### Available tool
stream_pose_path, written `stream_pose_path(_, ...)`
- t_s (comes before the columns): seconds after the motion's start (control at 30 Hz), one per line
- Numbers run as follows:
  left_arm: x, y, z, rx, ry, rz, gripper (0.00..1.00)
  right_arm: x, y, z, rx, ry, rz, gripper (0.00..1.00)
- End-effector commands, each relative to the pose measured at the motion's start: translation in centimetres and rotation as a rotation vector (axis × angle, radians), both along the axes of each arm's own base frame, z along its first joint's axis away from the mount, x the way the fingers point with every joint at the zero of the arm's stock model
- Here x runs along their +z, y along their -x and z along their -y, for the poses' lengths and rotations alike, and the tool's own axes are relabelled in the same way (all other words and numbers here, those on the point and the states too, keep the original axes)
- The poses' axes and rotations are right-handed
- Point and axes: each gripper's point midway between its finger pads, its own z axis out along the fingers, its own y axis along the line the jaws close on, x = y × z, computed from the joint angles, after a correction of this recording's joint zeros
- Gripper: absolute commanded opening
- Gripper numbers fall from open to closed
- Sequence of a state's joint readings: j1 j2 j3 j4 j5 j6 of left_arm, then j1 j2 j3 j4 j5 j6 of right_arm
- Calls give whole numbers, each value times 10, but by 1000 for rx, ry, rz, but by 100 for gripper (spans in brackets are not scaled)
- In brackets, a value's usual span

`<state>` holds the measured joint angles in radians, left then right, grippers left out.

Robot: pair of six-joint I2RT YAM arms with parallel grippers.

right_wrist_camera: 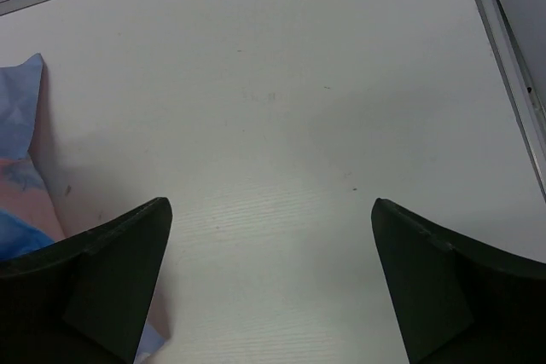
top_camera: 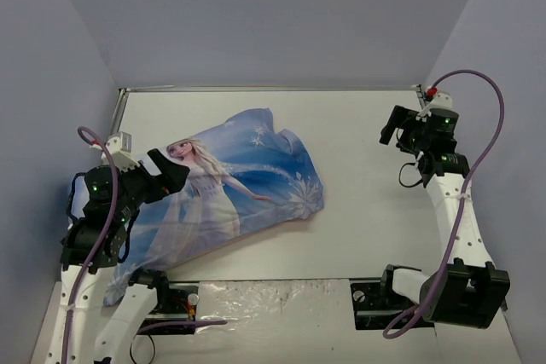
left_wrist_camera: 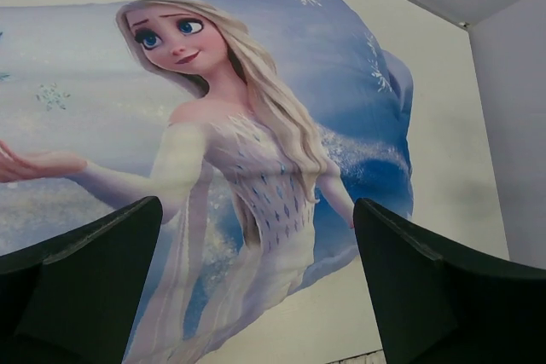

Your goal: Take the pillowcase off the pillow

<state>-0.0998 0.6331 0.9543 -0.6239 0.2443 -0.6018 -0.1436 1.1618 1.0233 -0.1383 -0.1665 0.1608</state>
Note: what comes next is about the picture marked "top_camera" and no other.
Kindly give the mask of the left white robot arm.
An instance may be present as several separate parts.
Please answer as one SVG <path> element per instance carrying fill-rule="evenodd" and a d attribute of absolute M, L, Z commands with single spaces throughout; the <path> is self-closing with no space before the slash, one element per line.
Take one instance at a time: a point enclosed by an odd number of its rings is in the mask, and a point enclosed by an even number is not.
<path fill-rule="evenodd" d="M 83 216 L 72 220 L 62 241 L 61 296 L 47 363 L 119 363 L 145 316 L 171 303 L 164 274 L 138 271 L 119 312 L 105 326 L 100 324 L 107 285 L 122 261 L 128 229 L 140 206 L 180 192 L 189 174 L 188 167 L 171 162 L 157 149 L 148 157 L 157 175 L 140 161 L 128 170 L 106 163 L 83 174 L 89 199 Z"/>

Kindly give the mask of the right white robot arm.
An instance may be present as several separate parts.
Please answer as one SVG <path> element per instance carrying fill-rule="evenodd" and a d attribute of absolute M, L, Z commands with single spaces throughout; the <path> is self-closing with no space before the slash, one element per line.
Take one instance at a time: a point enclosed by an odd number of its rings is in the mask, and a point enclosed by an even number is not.
<path fill-rule="evenodd" d="M 458 119 L 458 113 L 446 108 L 420 114 L 396 106 L 380 132 L 381 144 L 395 138 L 401 152 L 414 156 L 419 184 L 433 203 L 443 253 L 430 275 L 386 268 L 378 286 L 381 302 L 390 307 L 406 299 L 412 303 L 386 326 L 387 339 L 402 336 L 418 321 L 486 329 L 510 288 L 508 272 L 495 266 L 479 231 L 471 194 L 476 168 L 456 152 Z"/>

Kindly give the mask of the pink and blue Frozen pillowcase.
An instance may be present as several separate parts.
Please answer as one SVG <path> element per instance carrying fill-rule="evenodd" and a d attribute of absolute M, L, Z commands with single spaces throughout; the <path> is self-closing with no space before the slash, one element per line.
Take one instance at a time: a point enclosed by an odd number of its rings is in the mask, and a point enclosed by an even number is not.
<path fill-rule="evenodd" d="M 273 113 L 254 108 L 160 148 L 189 168 L 184 188 L 142 205 L 127 258 L 103 303 L 115 305 L 138 269 L 167 271 L 270 228 L 305 220 L 324 207 L 323 185 L 304 143 L 274 130 Z"/>

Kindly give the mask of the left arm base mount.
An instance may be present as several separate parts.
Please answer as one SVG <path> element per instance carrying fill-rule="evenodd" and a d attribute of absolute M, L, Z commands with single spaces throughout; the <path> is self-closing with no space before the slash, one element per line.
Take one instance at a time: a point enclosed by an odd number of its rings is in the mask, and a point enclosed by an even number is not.
<path fill-rule="evenodd" d="M 199 303 L 198 282 L 174 282 L 169 285 L 169 292 L 163 296 L 159 304 L 149 313 L 141 328 L 154 324 L 166 323 L 142 332 L 143 335 L 194 335 L 193 327 L 174 325 L 178 321 L 194 321 Z"/>

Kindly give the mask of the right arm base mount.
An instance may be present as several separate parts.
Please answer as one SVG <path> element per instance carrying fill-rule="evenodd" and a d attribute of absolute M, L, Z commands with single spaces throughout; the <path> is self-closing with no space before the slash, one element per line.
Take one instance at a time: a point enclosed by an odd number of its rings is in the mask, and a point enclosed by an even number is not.
<path fill-rule="evenodd" d="M 396 293 L 383 294 L 380 279 L 351 280 L 354 325 L 358 331 L 383 331 L 414 304 Z"/>

